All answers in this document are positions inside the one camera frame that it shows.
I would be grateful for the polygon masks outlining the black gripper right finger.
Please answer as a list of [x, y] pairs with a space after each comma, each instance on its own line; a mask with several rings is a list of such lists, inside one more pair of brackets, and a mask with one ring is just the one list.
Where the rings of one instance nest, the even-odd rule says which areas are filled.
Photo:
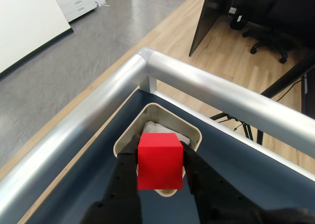
[[263, 209], [234, 188], [190, 146], [183, 165], [201, 224], [263, 224]]

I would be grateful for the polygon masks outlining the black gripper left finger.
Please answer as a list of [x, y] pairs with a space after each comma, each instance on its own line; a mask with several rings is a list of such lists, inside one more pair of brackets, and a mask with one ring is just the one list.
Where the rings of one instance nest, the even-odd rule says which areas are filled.
[[117, 156], [103, 198], [93, 203], [82, 218], [84, 224], [141, 224], [141, 201], [137, 190], [137, 147], [133, 136]]

